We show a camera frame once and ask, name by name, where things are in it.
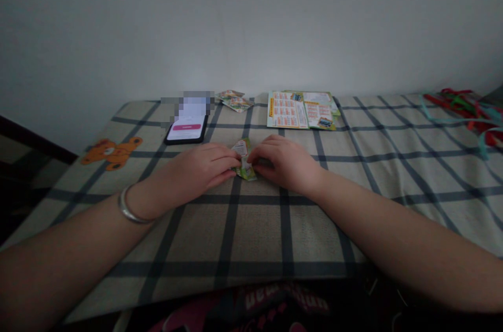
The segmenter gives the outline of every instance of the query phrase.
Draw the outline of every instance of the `small paper packet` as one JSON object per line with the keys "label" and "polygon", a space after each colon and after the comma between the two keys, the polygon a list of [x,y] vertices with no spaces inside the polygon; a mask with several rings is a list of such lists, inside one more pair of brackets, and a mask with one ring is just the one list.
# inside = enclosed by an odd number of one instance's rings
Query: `small paper packet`
{"label": "small paper packet", "polygon": [[221,93],[215,94],[215,97],[219,100],[224,101],[231,99],[233,96],[242,97],[243,95],[244,93],[240,93],[239,91],[225,90],[222,91]]}
{"label": "small paper packet", "polygon": [[234,150],[241,156],[241,167],[233,168],[237,175],[248,181],[257,180],[257,175],[255,175],[252,164],[246,161],[252,150],[250,139],[242,138],[232,147],[231,150]]}
{"label": "small paper packet", "polygon": [[254,105],[247,99],[243,98],[244,93],[235,90],[225,90],[215,95],[217,100],[220,100],[224,105],[233,109],[236,112],[244,112]]}
{"label": "small paper packet", "polygon": [[239,113],[246,111],[254,105],[253,102],[239,96],[233,96],[230,99],[223,100],[222,103]]}

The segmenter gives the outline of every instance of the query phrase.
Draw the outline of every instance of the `pink button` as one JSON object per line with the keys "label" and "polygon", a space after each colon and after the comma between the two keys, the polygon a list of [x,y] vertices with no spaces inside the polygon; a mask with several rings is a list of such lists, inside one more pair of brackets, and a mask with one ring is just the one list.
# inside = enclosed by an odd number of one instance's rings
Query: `pink button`
{"label": "pink button", "polygon": [[173,127],[173,130],[190,130],[190,129],[201,129],[201,124],[175,125]]}

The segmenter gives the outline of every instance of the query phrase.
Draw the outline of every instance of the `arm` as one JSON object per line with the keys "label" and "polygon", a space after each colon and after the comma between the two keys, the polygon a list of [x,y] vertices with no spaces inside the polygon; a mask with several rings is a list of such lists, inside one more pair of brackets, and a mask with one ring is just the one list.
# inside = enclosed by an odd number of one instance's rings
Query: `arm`
{"label": "arm", "polygon": [[[131,187],[126,203],[140,218],[158,218],[235,176],[238,158],[215,143],[186,151]],[[126,219],[117,200],[0,252],[0,329],[48,329],[142,239],[152,224]]]}
{"label": "arm", "polygon": [[255,170],[319,204],[378,267],[430,299],[464,312],[503,312],[503,262],[443,226],[321,168],[301,146],[268,137]]}

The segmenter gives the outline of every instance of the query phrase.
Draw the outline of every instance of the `phone screen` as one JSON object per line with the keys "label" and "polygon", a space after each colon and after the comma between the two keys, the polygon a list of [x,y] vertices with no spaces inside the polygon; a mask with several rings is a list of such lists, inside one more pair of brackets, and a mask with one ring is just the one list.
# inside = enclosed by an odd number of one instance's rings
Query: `phone screen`
{"label": "phone screen", "polygon": [[175,121],[168,133],[168,141],[190,140],[201,137],[206,116],[184,116]]}

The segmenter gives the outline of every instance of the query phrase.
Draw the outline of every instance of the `forearm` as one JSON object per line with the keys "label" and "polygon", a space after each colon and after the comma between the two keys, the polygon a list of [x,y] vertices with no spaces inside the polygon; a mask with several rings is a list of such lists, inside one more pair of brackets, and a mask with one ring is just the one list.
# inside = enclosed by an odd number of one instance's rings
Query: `forearm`
{"label": "forearm", "polygon": [[503,264],[443,226],[334,173],[311,198],[378,267],[447,307],[503,311]]}
{"label": "forearm", "polygon": [[0,253],[0,325],[49,328],[140,241],[151,224],[126,219],[117,197]]}

